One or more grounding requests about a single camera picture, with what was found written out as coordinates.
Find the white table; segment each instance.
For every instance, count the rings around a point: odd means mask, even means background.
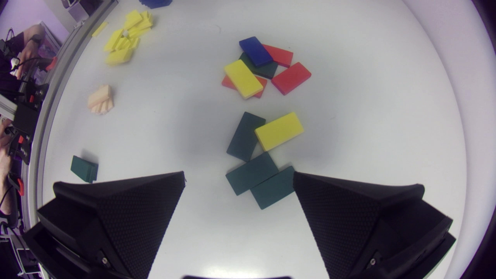
[[[176,0],[151,10],[155,26],[132,60],[110,68],[103,46],[134,8],[144,6],[117,5],[71,74],[48,142],[43,203],[54,197],[53,182],[81,182],[69,169],[73,155],[99,163],[97,182],[184,170],[187,185],[150,278],[327,278],[295,194],[260,210],[224,177],[242,163],[225,151],[244,111],[268,121],[294,111],[306,131],[270,151],[280,169],[422,183],[424,200],[453,219],[458,237],[460,115],[437,52],[403,2]],[[261,99],[222,87],[223,66],[250,36],[293,51],[312,77],[287,96],[269,83]],[[106,83],[115,108],[93,115],[87,96]],[[455,248],[431,278],[444,277]]]

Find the red block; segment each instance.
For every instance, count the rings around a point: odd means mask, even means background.
[[[272,83],[283,95],[287,95],[310,77],[311,72],[298,62],[275,76]]]
[[[255,76],[255,77],[256,77],[256,79],[258,79],[258,81],[260,81],[260,83],[263,86],[263,90],[254,95],[258,99],[260,99],[260,97],[262,96],[263,91],[265,90],[265,86],[267,85],[267,80],[264,79],[264,78],[261,78],[259,76]],[[231,81],[231,79],[229,79],[229,77],[227,75],[222,80],[222,85],[225,86],[225,87],[228,87],[230,89],[237,90],[236,87],[234,86],[234,83]]]
[[[291,60],[293,59],[293,53],[287,50],[271,47],[262,44],[265,47],[265,50],[272,56],[277,64],[289,67],[291,65]]]

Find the stack of yellow blocks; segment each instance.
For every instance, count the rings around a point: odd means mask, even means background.
[[[124,28],[116,30],[103,48],[110,52],[105,63],[111,66],[129,61],[132,52],[138,47],[139,37],[150,31],[153,25],[153,17],[148,11],[139,13],[134,10],[125,17]]]

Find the wooden block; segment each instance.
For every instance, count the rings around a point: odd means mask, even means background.
[[[294,173],[295,169],[290,166],[250,189],[260,209],[275,204],[295,191],[293,189]]]
[[[103,101],[103,102],[101,102],[101,103],[99,103],[98,105],[95,106],[95,107],[97,107],[96,114],[102,114],[103,103],[105,103],[105,101]]]
[[[148,32],[150,30],[152,30],[152,29],[150,27],[148,27],[148,28],[145,28],[143,30],[131,32],[131,33],[129,33],[129,38],[134,39],[134,38],[140,37],[141,35],[145,34],[146,32]]]
[[[109,99],[109,101],[107,102],[107,112],[109,112],[111,109],[114,108],[114,101],[112,100],[112,98]]]
[[[105,63],[111,66],[125,63],[131,59],[132,52],[132,49],[123,49],[111,52],[107,56],[107,59],[105,59]]]
[[[275,48],[271,46],[267,46],[262,44],[263,47],[267,50],[267,52],[272,56],[274,61],[284,67],[291,66],[291,60],[293,60],[293,53],[287,50],[283,50],[280,48]]]
[[[137,10],[133,10],[128,13],[126,16],[126,21],[124,23],[124,29],[129,30],[131,27],[137,25],[143,20],[143,17]]]
[[[263,126],[265,119],[245,112],[238,128],[234,133],[233,139],[227,148],[227,153],[245,162],[248,162],[253,154],[258,139],[255,135],[255,129]]]
[[[269,52],[256,37],[240,41],[240,47],[248,55],[255,67],[260,67],[273,61]]]
[[[296,113],[292,112],[255,129],[255,134],[262,144],[263,150],[269,151],[303,133],[303,131],[303,126]]]
[[[283,94],[287,95],[298,85],[311,77],[311,73],[300,62],[292,65],[272,79],[272,84]]]
[[[129,48],[136,49],[139,45],[139,40],[141,39],[140,38],[131,39],[131,46]]]
[[[279,172],[276,165],[265,152],[250,162],[226,174],[234,193],[239,194],[255,187]]]
[[[272,79],[276,74],[277,63],[274,61],[260,67],[255,67],[255,65],[248,58],[248,55],[244,52],[241,54],[240,59],[245,63],[248,69],[254,74],[260,75],[268,79]]]
[[[263,86],[263,89],[259,93],[253,95],[253,97],[257,97],[258,99],[260,99],[262,97],[263,91],[265,90],[265,87],[267,86],[267,80],[264,78],[261,78],[259,76],[255,76],[255,77],[256,77],[256,79],[258,79],[258,81],[260,81],[260,83]],[[231,79],[227,75],[224,76],[224,79],[222,80],[222,85],[237,91],[236,86],[234,86],[234,83],[231,81]]]
[[[103,51],[107,51],[107,52],[114,51],[116,49],[117,42],[119,41],[119,39],[123,35],[123,32],[124,32],[124,29],[119,29],[119,30],[114,31],[112,33],[112,35],[110,36],[110,39],[108,40],[107,44],[103,48]]]
[[[73,156],[70,170],[85,182],[91,183],[93,180],[96,180],[98,164]]]
[[[102,102],[102,108],[100,109],[100,114],[107,114],[108,112],[107,106],[109,104],[109,100],[110,98]]]
[[[263,90],[263,85],[241,60],[225,66],[224,71],[244,99]]]
[[[92,113],[94,113],[94,114],[96,114],[96,111],[97,111],[97,110],[98,110],[98,105],[93,106],[93,107],[91,108],[91,112],[92,112]]]
[[[104,21],[102,22],[102,24],[100,24],[100,26],[98,26],[98,28],[95,30],[95,32],[93,32],[93,34],[91,34],[91,37],[96,37],[98,35],[100,35],[100,33],[102,32],[102,30],[108,25],[109,23]]]
[[[88,97],[88,108],[92,109],[108,98],[110,98],[110,86],[107,84]]]

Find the black cable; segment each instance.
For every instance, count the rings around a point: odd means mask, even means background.
[[[14,29],[12,29],[12,28],[11,28],[11,29],[9,29],[9,30],[7,31],[7,37],[5,38],[5,41],[8,41],[8,40],[9,40],[8,35],[9,35],[10,33],[12,33],[12,36],[10,37],[11,39],[12,39],[13,37],[15,37],[15,35],[14,35]]]
[[[30,58],[30,59],[28,59],[28,60],[25,60],[25,61],[24,61],[24,62],[22,62],[21,64],[17,65],[17,66],[16,66],[17,68],[15,68],[15,69],[18,69],[18,68],[19,68],[20,66],[22,66],[23,64],[25,64],[25,63],[27,63],[27,62],[29,62],[29,61],[31,61],[31,60],[36,60],[36,59],[45,59],[45,58],[43,58],[43,57],[33,57],[33,58]]]
[[[0,81],[20,81],[20,82],[29,83],[29,81],[27,81],[27,80],[21,80],[21,79],[8,79],[8,78],[0,78]]]
[[[14,187],[14,186],[13,186],[13,185],[11,185],[11,186],[7,189],[7,191],[3,194],[3,197],[2,197],[2,199],[1,199],[1,201],[0,201],[0,207],[1,207],[1,205],[3,204],[3,200],[5,200],[5,197],[7,197],[7,193],[8,193],[8,192],[12,189],[12,187]]]

